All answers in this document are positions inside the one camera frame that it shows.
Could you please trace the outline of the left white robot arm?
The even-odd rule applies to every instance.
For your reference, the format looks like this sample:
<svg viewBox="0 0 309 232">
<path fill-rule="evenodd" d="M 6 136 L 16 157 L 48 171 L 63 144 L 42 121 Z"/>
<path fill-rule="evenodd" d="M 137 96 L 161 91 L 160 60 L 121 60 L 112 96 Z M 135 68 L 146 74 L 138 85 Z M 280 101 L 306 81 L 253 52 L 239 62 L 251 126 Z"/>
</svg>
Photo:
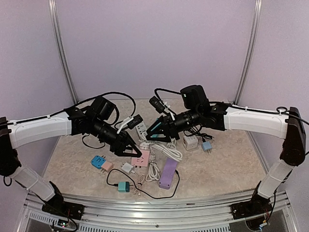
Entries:
<svg viewBox="0 0 309 232">
<path fill-rule="evenodd" d="M 67 211 L 67 203 L 52 182 L 46 182 L 18 159 L 17 148 L 32 142 L 78 134 L 93 135 L 99 142 L 110 146 L 118 157 L 139 158 L 142 153 L 127 131 L 115 129 L 107 120 L 116 110 L 114 103 L 96 96 L 85 109 L 72 106 L 58 113 L 20 121 L 0 119 L 0 174 L 11 178 L 35 193 L 57 215 Z"/>
</svg>

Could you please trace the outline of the purple rectangular power block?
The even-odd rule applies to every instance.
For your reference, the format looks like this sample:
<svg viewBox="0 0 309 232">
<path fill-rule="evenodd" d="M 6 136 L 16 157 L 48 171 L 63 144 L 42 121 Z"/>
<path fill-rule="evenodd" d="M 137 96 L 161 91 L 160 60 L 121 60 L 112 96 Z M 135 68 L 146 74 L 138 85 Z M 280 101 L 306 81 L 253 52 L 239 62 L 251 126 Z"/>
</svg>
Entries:
<svg viewBox="0 0 309 232">
<path fill-rule="evenodd" d="M 171 158 L 167 158 L 163 172 L 158 181 L 158 185 L 161 189 L 170 189 L 177 166 L 177 161 Z"/>
</svg>

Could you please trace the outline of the white usb charger plug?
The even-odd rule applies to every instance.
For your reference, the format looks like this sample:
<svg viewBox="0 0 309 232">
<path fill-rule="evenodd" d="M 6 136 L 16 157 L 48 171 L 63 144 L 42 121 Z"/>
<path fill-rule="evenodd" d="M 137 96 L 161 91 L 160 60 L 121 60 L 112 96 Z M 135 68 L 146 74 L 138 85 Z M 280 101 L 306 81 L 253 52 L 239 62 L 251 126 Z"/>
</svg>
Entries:
<svg viewBox="0 0 309 232">
<path fill-rule="evenodd" d="M 127 162 L 122 165 L 121 170 L 126 174 L 135 173 L 134 166 Z"/>
</svg>

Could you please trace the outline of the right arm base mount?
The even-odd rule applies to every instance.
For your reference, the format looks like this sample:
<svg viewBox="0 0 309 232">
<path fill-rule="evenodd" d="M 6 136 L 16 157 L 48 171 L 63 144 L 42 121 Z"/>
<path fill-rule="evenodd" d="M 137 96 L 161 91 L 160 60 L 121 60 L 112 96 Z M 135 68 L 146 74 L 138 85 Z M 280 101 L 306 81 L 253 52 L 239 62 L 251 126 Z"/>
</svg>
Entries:
<svg viewBox="0 0 309 232">
<path fill-rule="evenodd" d="M 256 186 L 250 200 L 234 203 L 230 206 L 233 219 L 247 218 L 272 210 L 270 199 L 258 195 L 258 187 L 260 186 L 260 183 L 261 182 Z"/>
</svg>

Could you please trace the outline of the teal rectangular power block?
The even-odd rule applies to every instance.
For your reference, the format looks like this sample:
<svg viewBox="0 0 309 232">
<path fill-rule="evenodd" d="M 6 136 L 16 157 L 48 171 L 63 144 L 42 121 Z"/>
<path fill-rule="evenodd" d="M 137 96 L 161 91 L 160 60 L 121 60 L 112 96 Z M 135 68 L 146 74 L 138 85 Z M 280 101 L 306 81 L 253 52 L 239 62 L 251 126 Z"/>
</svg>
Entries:
<svg viewBox="0 0 309 232">
<path fill-rule="evenodd" d="M 155 123 L 154 127 L 151 129 L 151 138 L 152 139 L 157 139 L 157 138 L 164 138 L 164 132 L 161 129 L 161 122 Z"/>
</svg>

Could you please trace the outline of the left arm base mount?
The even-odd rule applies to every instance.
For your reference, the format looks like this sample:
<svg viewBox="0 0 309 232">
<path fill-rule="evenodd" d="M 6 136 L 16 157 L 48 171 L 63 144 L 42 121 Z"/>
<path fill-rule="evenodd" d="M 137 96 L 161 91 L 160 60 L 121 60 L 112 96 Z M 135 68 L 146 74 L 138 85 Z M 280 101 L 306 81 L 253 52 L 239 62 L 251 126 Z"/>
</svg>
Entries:
<svg viewBox="0 0 309 232">
<path fill-rule="evenodd" d="M 84 205 L 64 201 L 64 197 L 58 187 L 51 181 L 49 183 L 55 195 L 50 200 L 44 202 L 42 211 L 69 219 L 81 220 Z"/>
</svg>

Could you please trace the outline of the pink plug adapter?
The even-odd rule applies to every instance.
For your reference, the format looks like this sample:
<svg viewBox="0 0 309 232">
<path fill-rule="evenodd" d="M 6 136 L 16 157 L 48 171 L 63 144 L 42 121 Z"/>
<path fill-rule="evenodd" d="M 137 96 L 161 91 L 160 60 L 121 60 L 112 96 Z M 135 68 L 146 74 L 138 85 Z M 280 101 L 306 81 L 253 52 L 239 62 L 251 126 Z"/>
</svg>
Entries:
<svg viewBox="0 0 309 232">
<path fill-rule="evenodd" d="M 101 166 L 101 171 L 109 173 L 113 169 L 113 163 L 109 161 L 105 161 Z"/>
</svg>

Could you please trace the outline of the pink socket block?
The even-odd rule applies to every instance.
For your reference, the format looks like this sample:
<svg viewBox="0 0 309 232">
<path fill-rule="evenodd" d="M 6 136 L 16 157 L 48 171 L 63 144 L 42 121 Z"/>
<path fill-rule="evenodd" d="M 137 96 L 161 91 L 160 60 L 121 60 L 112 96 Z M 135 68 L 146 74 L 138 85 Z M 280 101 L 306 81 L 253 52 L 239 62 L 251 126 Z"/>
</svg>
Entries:
<svg viewBox="0 0 309 232">
<path fill-rule="evenodd" d="M 149 164 L 150 151 L 142 150 L 139 158 L 131 158 L 131 165 L 135 167 L 147 167 Z"/>
</svg>

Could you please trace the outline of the white cube socket with sticker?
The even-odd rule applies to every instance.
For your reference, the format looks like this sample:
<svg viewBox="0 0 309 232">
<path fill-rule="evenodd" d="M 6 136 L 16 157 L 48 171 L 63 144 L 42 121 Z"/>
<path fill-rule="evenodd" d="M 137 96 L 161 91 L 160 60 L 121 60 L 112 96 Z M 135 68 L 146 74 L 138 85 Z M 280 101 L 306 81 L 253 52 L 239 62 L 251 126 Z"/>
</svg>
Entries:
<svg viewBox="0 0 309 232">
<path fill-rule="evenodd" d="M 183 137 L 183 146 L 186 150 L 192 150 L 198 146 L 198 138 L 195 135 L 184 136 Z"/>
</svg>

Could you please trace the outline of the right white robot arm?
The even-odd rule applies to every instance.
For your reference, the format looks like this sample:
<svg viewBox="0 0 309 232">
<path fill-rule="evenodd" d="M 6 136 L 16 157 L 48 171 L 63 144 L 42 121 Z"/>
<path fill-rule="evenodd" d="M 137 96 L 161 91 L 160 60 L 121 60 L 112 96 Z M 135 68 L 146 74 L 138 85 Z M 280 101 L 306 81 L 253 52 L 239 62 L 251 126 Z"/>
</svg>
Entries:
<svg viewBox="0 0 309 232">
<path fill-rule="evenodd" d="M 305 121 L 299 110 L 278 107 L 275 111 L 239 107 L 225 102 L 210 102 L 201 85 L 191 85 L 179 93 L 186 112 L 165 114 L 158 118 L 146 131 L 148 141 L 171 142 L 178 140 L 179 133 L 194 126 L 213 130 L 250 131 L 283 139 L 280 158 L 272 165 L 266 177 L 258 184 L 247 203 L 247 211 L 256 215 L 266 206 L 269 199 L 292 172 L 294 167 L 305 161 Z"/>
</svg>

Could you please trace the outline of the light blue plug adapter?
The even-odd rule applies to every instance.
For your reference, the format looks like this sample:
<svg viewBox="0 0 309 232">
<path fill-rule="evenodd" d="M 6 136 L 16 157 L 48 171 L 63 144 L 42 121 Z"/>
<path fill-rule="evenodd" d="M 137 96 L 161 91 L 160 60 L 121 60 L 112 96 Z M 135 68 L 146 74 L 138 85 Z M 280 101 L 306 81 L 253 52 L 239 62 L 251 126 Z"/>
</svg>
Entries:
<svg viewBox="0 0 309 232">
<path fill-rule="evenodd" d="M 205 141 L 201 144 L 204 152 L 210 153 L 212 151 L 212 145 L 209 141 Z"/>
</svg>

